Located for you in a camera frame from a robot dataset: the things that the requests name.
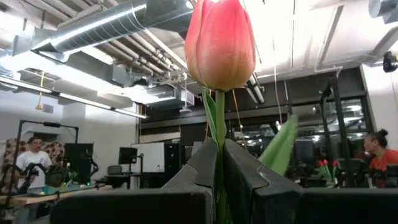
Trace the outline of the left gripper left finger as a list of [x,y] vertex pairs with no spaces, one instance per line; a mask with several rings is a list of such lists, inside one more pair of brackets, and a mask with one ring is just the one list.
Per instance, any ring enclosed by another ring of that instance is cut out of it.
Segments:
[[207,139],[163,187],[68,197],[54,206],[50,224],[214,224],[217,157]]

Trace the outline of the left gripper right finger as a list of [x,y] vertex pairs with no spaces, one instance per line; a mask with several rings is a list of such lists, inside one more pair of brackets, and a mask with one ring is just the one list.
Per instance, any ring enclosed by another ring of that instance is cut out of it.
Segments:
[[398,189],[306,189],[230,139],[223,166],[233,224],[398,224]]

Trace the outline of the pink tulip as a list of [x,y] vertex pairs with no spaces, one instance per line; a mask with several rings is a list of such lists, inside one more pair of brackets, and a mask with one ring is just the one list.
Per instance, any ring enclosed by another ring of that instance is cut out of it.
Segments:
[[[224,94],[242,87],[256,64],[254,35],[248,13],[239,0],[197,0],[185,39],[190,76],[204,86],[203,104],[211,135],[218,146],[216,163],[216,224],[233,224],[224,187],[223,153],[226,137]],[[298,117],[290,115],[260,157],[263,166],[285,177]]]

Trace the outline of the red tulips bunch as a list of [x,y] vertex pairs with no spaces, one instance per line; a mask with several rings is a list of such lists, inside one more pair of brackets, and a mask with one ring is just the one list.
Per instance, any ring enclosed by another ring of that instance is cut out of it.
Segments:
[[317,171],[326,180],[326,182],[331,184],[337,184],[338,183],[338,179],[336,177],[336,171],[338,166],[337,160],[334,160],[332,162],[332,167],[329,167],[328,161],[326,159],[319,160],[317,163],[318,163]]

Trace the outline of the white board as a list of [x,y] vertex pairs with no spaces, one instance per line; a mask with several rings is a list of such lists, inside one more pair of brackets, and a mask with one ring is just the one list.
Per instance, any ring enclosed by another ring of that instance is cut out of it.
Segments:
[[145,144],[133,144],[137,149],[137,155],[143,154],[143,172],[164,172],[165,156],[164,143],[153,142]]

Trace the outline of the black monitor on stand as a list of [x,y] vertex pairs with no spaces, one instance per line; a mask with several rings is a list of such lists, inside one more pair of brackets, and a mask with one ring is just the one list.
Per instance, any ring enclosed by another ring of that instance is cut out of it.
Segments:
[[135,164],[137,162],[137,148],[120,147],[118,164]]

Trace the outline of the black partition panel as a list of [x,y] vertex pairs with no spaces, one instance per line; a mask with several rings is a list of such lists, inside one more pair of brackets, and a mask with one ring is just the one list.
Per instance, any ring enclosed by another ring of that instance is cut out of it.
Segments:
[[93,143],[66,143],[65,157],[70,163],[70,172],[76,172],[75,181],[79,184],[87,184],[91,177],[91,162],[93,157]]

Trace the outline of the wooden table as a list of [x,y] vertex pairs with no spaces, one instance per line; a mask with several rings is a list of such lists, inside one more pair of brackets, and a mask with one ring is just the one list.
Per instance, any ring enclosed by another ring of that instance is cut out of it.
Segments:
[[62,198],[71,197],[78,194],[92,193],[96,191],[110,190],[112,186],[100,184],[91,185],[70,185],[65,189],[59,187],[49,187],[47,194],[42,189],[31,189],[27,194],[11,196],[9,205],[30,205],[55,201]]

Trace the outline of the person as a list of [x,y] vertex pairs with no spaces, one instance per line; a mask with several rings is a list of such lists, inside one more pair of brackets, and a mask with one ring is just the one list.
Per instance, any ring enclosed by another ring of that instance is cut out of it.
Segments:
[[389,164],[398,165],[398,151],[387,147],[387,135],[388,131],[380,129],[369,133],[364,140],[365,151],[373,157],[365,177],[372,179],[372,185],[377,188],[394,187],[394,184],[388,181],[384,174]]
[[[49,155],[41,150],[42,140],[36,136],[28,140],[28,149],[17,158],[16,165],[24,170],[30,163],[42,164],[45,168],[52,165]],[[45,186],[45,174],[42,169],[37,167],[39,174],[32,175],[30,178],[30,189],[41,189]],[[36,220],[39,205],[33,204],[19,210],[15,224],[28,224]]]

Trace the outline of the floral patterned cloth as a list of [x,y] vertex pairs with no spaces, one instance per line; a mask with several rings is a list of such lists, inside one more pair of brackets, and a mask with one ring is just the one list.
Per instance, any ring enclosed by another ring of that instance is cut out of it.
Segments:
[[[5,165],[11,164],[13,162],[16,146],[16,138],[0,142],[0,174],[4,173]],[[57,167],[63,167],[66,164],[66,162],[63,161],[63,157],[65,155],[64,144],[58,141],[43,142],[40,150],[49,155],[53,165]]]

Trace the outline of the long ceiling light strip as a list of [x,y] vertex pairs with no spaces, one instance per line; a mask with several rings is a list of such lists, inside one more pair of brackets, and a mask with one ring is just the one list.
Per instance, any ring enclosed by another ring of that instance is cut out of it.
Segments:
[[117,112],[117,113],[125,114],[125,115],[132,116],[132,117],[139,118],[139,119],[147,119],[148,118],[148,116],[143,115],[143,114],[139,114],[139,113],[135,113],[135,112],[128,111],[128,110],[115,108],[115,107],[108,106],[108,105],[105,105],[105,104],[102,104],[102,103],[98,103],[98,102],[95,102],[95,101],[87,100],[87,99],[84,99],[84,98],[81,98],[81,97],[78,97],[78,96],[70,95],[70,94],[67,94],[67,93],[60,92],[60,91],[51,90],[51,89],[48,89],[48,88],[45,88],[45,87],[42,87],[42,86],[32,85],[32,84],[27,83],[27,82],[15,80],[15,79],[4,77],[4,76],[0,76],[0,82],[1,83],[6,83],[6,84],[9,84],[9,85],[18,86],[18,87],[25,88],[25,89],[28,89],[28,90],[34,90],[34,91],[37,91],[37,92],[40,92],[40,93],[46,93],[46,94],[49,94],[49,95],[52,95],[52,96],[56,96],[56,97],[59,97],[59,98],[63,98],[63,99],[71,100],[71,101],[76,101],[78,103],[83,103],[85,105],[90,105],[90,106],[94,106],[94,107],[97,107],[97,108],[102,108],[104,110],[114,111],[114,112]]

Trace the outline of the black frame posts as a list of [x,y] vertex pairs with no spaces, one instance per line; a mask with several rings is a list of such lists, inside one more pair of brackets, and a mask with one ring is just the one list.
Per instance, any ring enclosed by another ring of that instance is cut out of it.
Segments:
[[343,109],[342,109],[342,105],[341,105],[340,91],[338,88],[338,81],[337,81],[336,77],[332,77],[328,80],[328,83],[327,83],[325,89],[321,92],[321,98],[320,98],[320,110],[322,113],[323,128],[324,128],[324,133],[325,133],[325,138],[326,138],[326,157],[330,161],[332,160],[330,132],[329,132],[328,125],[327,125],[327,118],[326,118],[326,112],[325,112],[326,101],[331,95],[334,98],[334,102],[335,102],[335,106],[336,106],[336,116],[337,116],[337,120],[338,120],[338,127],[339,127],[340,139],[341,139],[341,149],[342,149],[343,158],[344,158],[345,164],[346,164],[346,186],[354,187],[355,182],[354,182],[354,178],[353,178],[351,156],[350,156],[350,151],[349,151],[349,147],[348,147],[348,138],[347,138],[347,132],[346,132],[345,122],[344,122],[344,117],[343,117]]

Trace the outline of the black frame stand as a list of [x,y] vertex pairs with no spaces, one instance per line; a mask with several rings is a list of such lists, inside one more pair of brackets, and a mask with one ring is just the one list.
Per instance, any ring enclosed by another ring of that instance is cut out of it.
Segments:
[[20,141],[21,141],[21,136],[22,136],[22,127],[25,123],[32,123],[32,124],[41,124],[43,126],[48,126],[48,127],[53,127],[53,128],[72,128],[75,130],[75,144],[78,143],[78,135],[79,135],[79,127],[78,126],[68,126],[68,125],[64,125],[64,124],[60,124],[60,123],[54,123],[54,122],[49,122],[49,121],[44,121],[44,122],[40,122],[40,121],[30,121],[30,120],[20,120],[19,121],[19,127],[18,127],[18,132],[17,132],[17,138],[16,138],[16,150],[14,153],[14,160],[12,162],[12,164],[10,165],[6,165],[4,166],[4,175],[3,178],[1,180],[1,182],[4,182],[4,179],[6,178],[7,175],[7,171],[9,168],[11,168],[11,180],[9,182],[8,186],[8,191],[5,194],[6,196],[6,203],[8,203],[8,201],[10,201],[11,197],[13,196],[12,194],[12,187],[14,185],[14,176],[15,176],[15,171],[17,169],[16,166],[16,161],[17,161],[17,157],[18,157],[18,153],[19,153],[19,148],[20,148]]

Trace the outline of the silver air duct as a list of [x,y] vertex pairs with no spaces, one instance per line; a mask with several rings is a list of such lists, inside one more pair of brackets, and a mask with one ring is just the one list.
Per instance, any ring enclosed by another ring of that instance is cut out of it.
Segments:
[[31,51],[69,57],[83,49],[149,28],[185,32],[192,18],[189,0],[127,0],[53,31]]

